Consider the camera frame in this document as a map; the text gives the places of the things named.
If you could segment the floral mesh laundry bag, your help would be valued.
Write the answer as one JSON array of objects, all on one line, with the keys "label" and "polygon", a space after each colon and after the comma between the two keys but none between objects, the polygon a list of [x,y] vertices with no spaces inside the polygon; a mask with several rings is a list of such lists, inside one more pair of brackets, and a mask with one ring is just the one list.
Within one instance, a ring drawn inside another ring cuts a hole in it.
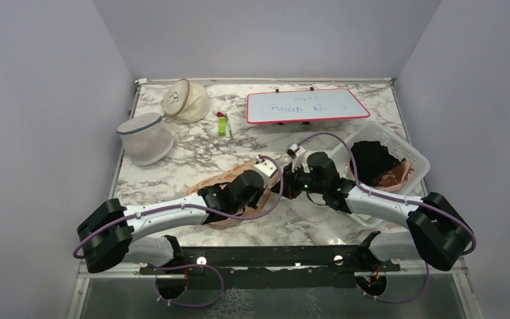
[{"label": "floral mesh laundry bag", "polygon": [[[248,169],[252,169],[256,165],[256,160],[252,159],[250,161],[244,162],[240,165],[234,166],[233,168],[225,171],[224,173],[221,173],[219,175],[215,175],[213,177],[204,179],[200,182],[198,182],[196,185],[192,186],[188,194],[196,193],[199,189],[206,187],[206,186],[212,186],[216,184],[220,184],[220,187],[223,188],[225,183],[230,183],[233,181],[236,177],[238,177],[241,173]],[[263,195],[258,200],[257,208],[250,208],[245,207],[242,211],[239,211],[236,213],[237,216],[245,216],[245,217],[256,217],[259,216],[264,210],[264,206],[269,202],[269,199],[264,199]],[[237,224],[242,222],[242,220],[238,219],[225,219],[222,221],[217,221],[214,223],[209,223],[208,226],[212,229],[218,229],[223,230],[230,227],[233,227]]]}]

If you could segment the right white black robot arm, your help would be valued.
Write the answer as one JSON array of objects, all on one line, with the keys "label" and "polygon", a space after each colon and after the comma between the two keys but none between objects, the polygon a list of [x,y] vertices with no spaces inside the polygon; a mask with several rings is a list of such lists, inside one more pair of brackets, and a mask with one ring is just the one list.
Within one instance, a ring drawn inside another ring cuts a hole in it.
[{"label": "right white black robot arm", "polygon": [[335,162],[324,152],[307,158],[307,167],[292,161],[283,170],[284,186],[275,193],[294,199],[301,193],[322,197],[325,206],[346,214],[368,215],[403,227],[379,233],[357,251],[357,263],[373,270],[391,259],[422,259],[438,269],[450,270],[474,246],[473,231],[439,193],[405,197],[375,191],[341,177]]}]

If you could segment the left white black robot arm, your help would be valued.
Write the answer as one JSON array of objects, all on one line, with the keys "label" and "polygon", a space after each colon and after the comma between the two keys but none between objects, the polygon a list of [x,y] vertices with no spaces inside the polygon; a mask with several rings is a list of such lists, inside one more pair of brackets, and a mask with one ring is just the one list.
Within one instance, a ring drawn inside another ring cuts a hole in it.
[{"label": "left white black robot arm", "polygon": [[247,220],[247,208],[256,208],[279,174],[272,167],[247,169],[231,182],[153,205],[125,207],[117,198],[108,199],[77,227],[80,243],[73,255],[86,262],[88,272],[99,273],[120,264],[131,244],[148,235],[225,219]]}]

